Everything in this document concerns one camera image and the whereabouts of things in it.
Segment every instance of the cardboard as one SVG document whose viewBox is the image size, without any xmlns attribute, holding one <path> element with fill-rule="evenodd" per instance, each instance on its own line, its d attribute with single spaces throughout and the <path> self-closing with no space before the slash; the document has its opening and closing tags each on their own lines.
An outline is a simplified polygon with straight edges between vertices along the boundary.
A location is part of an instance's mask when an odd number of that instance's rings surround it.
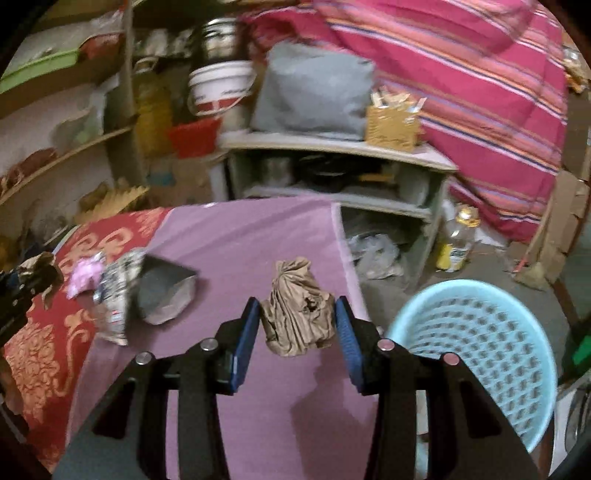
<svg viewBox="0 0 591 480">
<path fill-rule="evenodd" d="M 591 103 L 587 92 L 569 92 L 569 121 L 562 154 L 563 167 L 580 179 L 588 180 L 591 170 Z"/>
<path fill-rule="evenodd" d="M 570 246 L 573 244 L 574 236 L 577 233 L 577 229 L 579 227 L 579 218 L 575 215 L 569 215 L 566 225 L 564 227 L 564 231 L 562 232 L 562 238 L 560 240 L 560 245 L 558 249 L 567 254 L 570 250 Z"/>
<path fill-rule="evenodd" d="M 548 221 L 546 242 L 552 242 L 556 247 L 562 242 L 562 233 L 569 220 L 571 206 L 579 186 L 579 179 L 572 173 L 562 170 L 556 177 L 554 187 L 554 206 Z"/>
<path fill-rule="evenodd" d="M 566 256 L 558 251 L 554 245 L 546 243 L 543 246 L 542 251 L 540 252 L 540 263 L 544 267 L 546 279 L 550 283 L 554 283 L 558 280 L 565 262 Z"/>
<path fill-rule="evenodd" d="M 565 254 L 570 251 L 574 237 L 579 231 L 588 198 L 589 187 L 586 184 L 566 170 L 559 172 L 553 192 L 548 229 L 538 257 L 550 283 L 555 282 L 562 272 Z"/>
<path fill-rule="evenodd" d="M 582 181 L 579 181 L 576 194 L 574 195 L 573 201 L 570 205 L 570 213 L 576 215 L 579 218 L 583 218 L 587 208 L 588 198 L 589 186 L 584 184 Z"/>
</svg>

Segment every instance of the cabinet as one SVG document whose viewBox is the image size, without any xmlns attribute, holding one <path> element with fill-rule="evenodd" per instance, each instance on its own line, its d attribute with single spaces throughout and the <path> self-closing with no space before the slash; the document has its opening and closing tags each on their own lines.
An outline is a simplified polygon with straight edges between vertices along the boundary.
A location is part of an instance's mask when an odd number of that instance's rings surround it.
<svg viewBox="0 0 591 480">
<path fill-rule="evenodd" d="M 223 134 L 220 146 L 230 150 L 229 172 L 236 198 L 322 194 L 348 209 L 387 213 L 410 219 L 404 221 L 409 241 L 401 246 L 401 255 L 406 265 L 405 288 L 407 291 L 416 288 L 437 235 L 442 203 L 447 192 L 447 176 L 457 170 L 457 167 L 435 148 L 424 144 L 410 154 L 371 147 L 364 142 L 259 132 Z M 429 177 L 427 200 L 421 205 L 414 205 L 372 192 L 371 189 L 362 193 L 351 193 L 347 188 L 338 193 L 318 193 L 298 184 L 288 187 L 267 186 L 262 179 L 261 160 L 269 150 L 340 153 L 356 155 L 360 157 L 360 161 L 363 157 L 370 157 L 419 167 Z"/>
</svg>

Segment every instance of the bed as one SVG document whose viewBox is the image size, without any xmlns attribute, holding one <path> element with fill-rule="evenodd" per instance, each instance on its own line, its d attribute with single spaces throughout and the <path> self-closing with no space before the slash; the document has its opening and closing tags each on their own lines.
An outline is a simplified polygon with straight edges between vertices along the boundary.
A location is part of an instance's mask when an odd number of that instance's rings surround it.
<svg viewBox="0 0 591 480">
<path fill-rule="evenodd" d="M 214 334 L 220 322 L 240 315 L 249 296 L 268 297 L 277 260 L 307 257 L 320 286 L 335 297 L 346 295 L 354 314 L 367 318 L 344 243 L 340 210 L 329 200 L 241 200 L 134 215 L 151 215 L 153 232 L 144 231 L 150 237 L 145 241 L 149 252 L 199 271 L 197 296 L 169 323 L 156 327 L 135 322 L 129 328 L 129 346 L 124 348 L 94 339 L 92 321 L 84 311 L 75 312 L 69 320 L 54 315 L 52 341 L 57 344 L 61 336 L 61 343 L 67 344 L 74 337 L 87 351 L 76 352 L 74 361 L 84 361 L 71 380 L 69 401 L 53 402 L 61 398 L 51 390 L 55 376 L 39 384 L 45 389 L 46 404 L 41 421 L 33 418 L 39 426 L 32 429 L 32 438 L 49 468 L 136 353 L 149 350 L 156 357 L 174 355 Z M 135 222 L 133 216 L 115 218 L 110 228 L 125 229 L 122 224 L 130 222 Z M 62 262 L 68 258 L 68 263 L 62 263 L 66 271 L 71 268 L 72 248 L 79 247 L 86 235 L 101 236 L 94 233 L 92 224 L 83 228 L 58 253 Z M 120 248 L 112 258 L 126 250 Z M 66 326 L 58 330 L 61 323 Z M 13 368 L 18 375 L 18 365 Z M 376 399 L 357 394 L 338 345 L 301 357 L 280 358 L 267 349 L 261 329 L 246 383 L 238 395 L 219 397 L 218 403 L 230 474 L 236 478 L 363 476 Z M 34 412 L 29 410 L 27 420 Z M 55 430 L 51 438 L 46 433 L 50 429 Z M 174 400 L 168 407 L 167 466 L 168 478 L 178 478 Z"/>
</svg>

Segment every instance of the wall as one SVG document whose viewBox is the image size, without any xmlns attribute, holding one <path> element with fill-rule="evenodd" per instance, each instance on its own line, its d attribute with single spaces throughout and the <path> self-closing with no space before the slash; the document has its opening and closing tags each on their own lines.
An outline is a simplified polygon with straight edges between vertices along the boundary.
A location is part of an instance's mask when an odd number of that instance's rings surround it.
<svg viewBox="0 0 591 480">
<path fill-rule="evenodd" d="M 55 93 L 0 120 L 0 174 L 31 153 L 51 146 L 51 132 L 61 121 L 87 105 L 94 85 Z M 92 147 L 25 186 L 0 206 L 0 233 L 18 236 L 24 211 L 36 199 L 40 207 L 34 226 L 53 211 L 72 216 L 78 199 L 102 181 L 113 183 L 103 144 Z"/>
</svg>

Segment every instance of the clutter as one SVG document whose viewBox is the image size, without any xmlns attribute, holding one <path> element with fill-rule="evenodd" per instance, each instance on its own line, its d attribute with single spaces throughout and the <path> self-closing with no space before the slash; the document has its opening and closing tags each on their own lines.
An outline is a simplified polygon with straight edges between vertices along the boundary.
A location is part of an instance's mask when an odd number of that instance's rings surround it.
<svg viewBox="0 0 591 480">
<path fill-rule="evenodd" d="M 196 272 L 134 248 L 106 264 L 100 252 L 78 260 L 67 298 L 93 291 L 90 308 L 98 335 L 127 345 L 125 329 L 135 318 L 160 325 L 176 318 L 192 301 Z"/>
<path fill-rule="evenodd" d="M 203 58 L 206 63 L 246 60 L 244 27 L 237 18 L 215 18 L 203 26 Z"/>
<path fill-rule="evenodd" d="M 51 143 L 58 155 L 64 155 L 98 138 L 101 133 L 102 125 L 99 124 L 96 108 L 90 106 L 60 122 L 51 133 Z"/>
<path fill-rule="evenodd" d="M 16 163 L 0 177 L 0 197 L 6 194 L 11 188 L 16 187 L 27 177 L 33 175 L 37 170 L 51 163 L 57 158 L 55 148 L 43 148 L 29 155 L 24 160 Z"/>
<path fill-rule="evenodd" d="M 55 70 L 65 69 L 75 65 L 78 61 L 78 49 L 44 54 L 41 58 L 29 61 L 10 73 L 0 77 L 0 93 L 25 83 L 35 77 L 40 77 Z"/>
<path fill-rule="evenodd" d="M 585 76 L 582 65 L 582 55 L 574 48 L 563 47 L 564 57 L 562 65 L 569 88 L 579 95 L 589 88 L 589 81 Z"/>
<path fill-rule="evenodd" d="M 52 251 L 70 228 L 71 225 L 66 217 L 53 210 L 39 221 L 34 234 L 47 251 Z"/>
<path fill-rule="evenodd" d="M 384 233 L 366 236 L 363 238 L 354 237 L 354 247 L 363 254 L 357 263 L 356 271 L 361 278 L 367 280 L 379 280 L 387 277 L 402 277 L 404 268 L 396 259 L 400 254 L 398 247 Z"/>
<path fill-rule="evenodd" d="M 253 129 L 363 140 L 373 62 L 289 42 L 276 44 L 267 60 Z"/>
<path fill-rule="evenodd" d="M 400 245 L 408 243 L 406 230 L 389 216 L 361 212 L 343 218 L 347 245 L 355 262 L 355 270 L 362 280 L 398 277 L 403 288 L 408 275 Z"/>
<path fill-rule="evenodd" d="M 373 91 L 371 98 L 365 141 L 374 147 L 412 152 L 422 132 L 418 114 L 427 99 L 414 100 L 409 93 L 392 95 L 385 87 Z"/>
<path fill-rule="evenodd" d="M 43 300 L 43 308 L 48 310 L 53 302 L 53 297 L 60 290 L 64 283 L 64 275 L 61 273 L 60 267 L 56 265 L 56 259 L 53 254 L 43 252 L 36 257 L 29 258 L 17 267 L 18 279 L 21 283 L 26 283 L 28 278 L 34 275 L 47 274 L 53 279 L 49 288 L 43 291 L 41 299 Z"/>
<path fill-rule="evenodd" d="M 105 198 L 107 193 L 109 193 L 109 185 L 107 182 L 102 181 L 92 192 L 87 193 L 78 200 L 78 208 L 81 212 L 92 210 Z"/>
<path fill-rule="evenodd" d="M 269 300 L 262 302 L 262 324 L 269 350 L 280 356 L 303 355 L 331 345 L 335 334 L 334 297 L 320 289 L 310 261 L 278 261 Z"/>
<path fill-rule="evenodd" d="M 168 131 L 173 127 L 170 93 L 154 68 L 158 59 L 146 57 L 134 66 L 134 98 L 138 119 L 136 132 L 145 158 L 172 151 Z"/>
<path fill-rule="evenodd" d="M 168 137 L 177 158 L 202 157 L 213 153 L 221 123 L 221 118 L 210 117 L 170 129 Z"/>
<path fill-rule="evenodd" d="M 88 212 L 80 212 L 74 216 L 74 223 L 96 222 L 112 217 L 118 213 L 132 210 L 148 193 L 148 187 L 133 187 L 128 190 L 110 190 L 105 198 Z"/>
<path fill-rule="evenodd" d="M 188 59 L 193 54 L 194 29 L 189 28 L 178 34 L 165 28 L 135 30 L 134 56 Z"/>
<path fill-rule="evenodd" d="M 98 337 L 117 345 L 127 345 L 125 328 L 143 260 L 144 249 L 134 248 L 105 266 L 92 297 L 91 314 Z"/>
<path fill-rule="evenodd" d="M 197 69 L 189 76 L 189 111 L 198 117 L 220 115 L 222 132 L 247 129 L 250 109 L 245 99 L 255 78 L 251 61 L 224 61 Z"/>
<path fill-rule="evenodd" d="M 100 33 L 87 38 L 80 46 L 80 59 L 114 57 L 119 54 L 124 39 L 123 33 Z"/>
<path fill-rule="evenodd" d="M 446 222 L 443 245 L 437 258 L 437 268 L 447 273 L 461 270 L 474 246 L 476 227 L 480 225 L 478 210 L 460 205 L 454 219 Z"/>
<path fill-rule="evenodd" d="M 70 274 L 66 298 L 71 300 L 85 291 L 96 290 L 105 270 L 105 264 L 106 258 L 103 252 L 79 259 Z"/>
<path fill-rule="evenodd" d="M 262 161 L 263 182 L 269 187 L 288 187 L 294 183 L 293 159 L 273 155 Z"/>
<path fill-rule="evenodd" d="M 12 270 L 18 259 L 17 243 L 5 235 L 0 235 L 0 271 Z"/>
</svg>

